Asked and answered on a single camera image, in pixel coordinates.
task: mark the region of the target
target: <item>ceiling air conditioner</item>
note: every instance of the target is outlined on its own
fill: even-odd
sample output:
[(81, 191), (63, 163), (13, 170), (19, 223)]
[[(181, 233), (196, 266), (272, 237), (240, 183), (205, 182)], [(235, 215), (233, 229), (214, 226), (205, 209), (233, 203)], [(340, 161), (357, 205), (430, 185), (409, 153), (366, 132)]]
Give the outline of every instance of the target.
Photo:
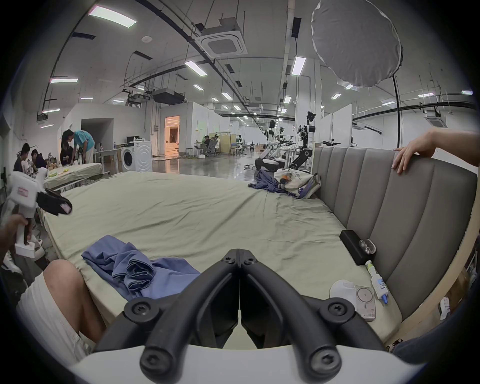
[(211, 58), (245, 55), (247, 48), (235, 17), (219, 19), (220, 26), (205, 28), (195, 41)]
[(435, 108), (425, 110), (425, 119), (435, 128), (447, 128), (445, 120)]

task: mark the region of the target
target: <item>person's knee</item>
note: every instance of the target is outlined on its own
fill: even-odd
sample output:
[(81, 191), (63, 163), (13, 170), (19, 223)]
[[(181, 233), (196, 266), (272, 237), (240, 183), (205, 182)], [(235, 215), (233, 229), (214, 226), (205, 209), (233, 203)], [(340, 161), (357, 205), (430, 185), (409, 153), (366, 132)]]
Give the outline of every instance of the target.
[(50, 292), (79, 291), (85, 284), (80, 272), (67, 260), (52, 261), (43, 271), (43, 277)]

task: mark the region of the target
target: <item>glossy concrete floor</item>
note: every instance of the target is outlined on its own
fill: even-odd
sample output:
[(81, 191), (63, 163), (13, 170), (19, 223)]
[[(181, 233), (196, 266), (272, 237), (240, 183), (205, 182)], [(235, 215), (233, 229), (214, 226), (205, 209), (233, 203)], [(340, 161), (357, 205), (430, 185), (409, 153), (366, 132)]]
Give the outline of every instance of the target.
[(246, 151), (241, 156), (217, 155), (205, 159), (178, 158), (164, 161), (153, 161), (153, 172), (180, 173), (253, 181), (254, 170), (245, 171), (245, 164), (254, 164), (260, 155), (258, 152)]

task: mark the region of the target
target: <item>gray upholstered headboard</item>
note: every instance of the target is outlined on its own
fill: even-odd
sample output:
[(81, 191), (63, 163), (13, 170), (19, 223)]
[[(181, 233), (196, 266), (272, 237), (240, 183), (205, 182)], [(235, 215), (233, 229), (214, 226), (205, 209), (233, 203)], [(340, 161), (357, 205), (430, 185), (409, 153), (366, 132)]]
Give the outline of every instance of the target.
[(447, 271), (472, 210), (477, 175), (441, 160), (414, 156), (398, 175), (396, 152), (317, 147), (317, 195), (347, 229), (377, 247), (375, 268), (410, 316)]

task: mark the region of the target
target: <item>person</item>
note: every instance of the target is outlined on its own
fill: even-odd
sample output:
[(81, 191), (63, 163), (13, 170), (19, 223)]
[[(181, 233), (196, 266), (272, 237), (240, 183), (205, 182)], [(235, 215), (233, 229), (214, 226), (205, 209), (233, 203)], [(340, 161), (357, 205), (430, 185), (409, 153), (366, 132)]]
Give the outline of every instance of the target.
[[(28, 222), (22, 215), (15, 214), (0, 228), (1, 263), (7, 250), (15, 244), (19, 224)], [(5, 278), (4, 281), (9, 291), (9, 282), (14, 280)], [(11, 301), (15, 298), (13, 292), (9, 296)], [(79, 332), (98, 342), (106, 329), (82, 275), (67, 260), (52, 261), (35, 278), (21, 295), (16, 312), (39, 344), (65, 367), (79, 362), (90, 351)]]
[(68, 145), (67, 141), (61, 142), (60, 162), (63, 166), (69, 165), (73, 159), (73, 147)]
[(36, 149), (32, 151), (32, 161), (35, 172), (37, 172), (39, 168), (47, 168), (47, 162), (43, 159), (42, 154), (38, 153)]
[(71, 130), (67, 129), (62, 135), (62, 140), (67, 140), (68, 142), (71, 142), (73, 140), (73, 152), (72, 158), (70, 159), (70, 165), (73, 164), (73, 158), (75, 157), (75, 153), (77, 151), (77, 145), (82, 151), (83, 163), (93, 163), (95, 141), (93, 140), (92, 135), (89, 134), (87, 131), (78, 130), (72, 132)]
[(30, 146), (28, 143), (25, 143), (22, 146), (22, 150), (20, 151), (15, 164), (13, 165), (13, 170), (17, 172), (23, 172), (22, 161), (27, 160), (28, 153), (30, 152)]
[(475, 167), (480, 164), (479, 133), (434, 128), (412, 140), (406, 146), (396, 148), (395, 151), (399, 153), (393, 161), (392, 168), (401, 174), (407, 170), (410, 159), (415, 153), (420, 156), (432, 157), (437, 148), (443, 149)]
[[(436, 128), (410, 141), (406, 146), (396, 148), (395, 151), (398, 152), (398, 155), (393, 161), (392, 168), (401, 174), (407, 170), (415, 153), (424, 157), (432, 157), (437, 148), (443, 149), (475, 167), (480, 164), (480, 132)], [(475, 281), (468, 292), (467, 299), (462, 300), (459, 307), (438, 326), (419, 337), (407, 341), (402, 341), (402, 339), (395, 341), (388, 347), (389, 351), (411, 364), (433, 361), (439, 351), (444, 349), (446, 342), (452, 339), (455, 332), (462, 326), (470, 302), (474, 300), (478, 289), (479, 282)]]

